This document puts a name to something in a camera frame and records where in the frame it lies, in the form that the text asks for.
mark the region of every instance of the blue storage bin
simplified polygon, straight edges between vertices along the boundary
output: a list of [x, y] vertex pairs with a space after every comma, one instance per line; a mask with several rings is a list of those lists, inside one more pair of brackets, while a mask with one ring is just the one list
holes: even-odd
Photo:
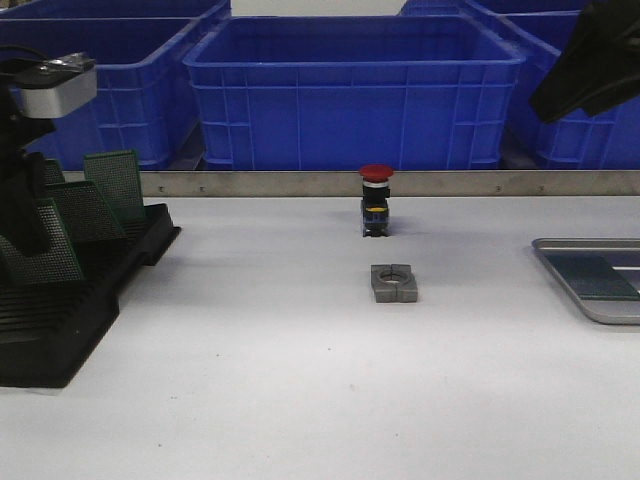
[[640, 168], [640, 98], [594, 117], [576, 110], [542, 123], [529, 97], [566, 46], [577, 15], [516, 15], [502, 18], [528, 55], [513, 93], [507, 128], [549, 169]]
[[499, 15], [526, 13], [578, 13], [592, 0], [464, 0], [465, 10], [490, 29], [500, 28]]
[[[98, 96], [55, 121], [57, 131], [32, 144], [81, 169], [87, 153], [135, 149], [144, 169], [163, 169], [198, 121], [182, 64], [199, 34], [196, 20], [0, 20], [0, 43], [51, 57], [85, 51], [98, 63]], [[0, 58], [15, 56], [2, 52]]]
[[231, 12], [230, 0], [35, 0], [0, 18], [197, 18], [204, 32]]
[[496, 168], [522, 61], [460, 16], [237, 18], [185, 59], [235, 170]]
[[409, 0], [404, 4], [400, 15], [456, 15], [460, 13], [460, 4], [464, 0]]

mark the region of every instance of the white table surface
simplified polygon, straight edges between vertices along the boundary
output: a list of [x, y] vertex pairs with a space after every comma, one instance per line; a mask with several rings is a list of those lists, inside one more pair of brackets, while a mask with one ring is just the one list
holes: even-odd
[[[71, 384], [0, 389], [13, 479], [640, 478], [640, 329], [538, 237], [640, 237], [638, 198], [172, 199], [183, 233]], [[417, 304], [369, 269], [409, 263]]]

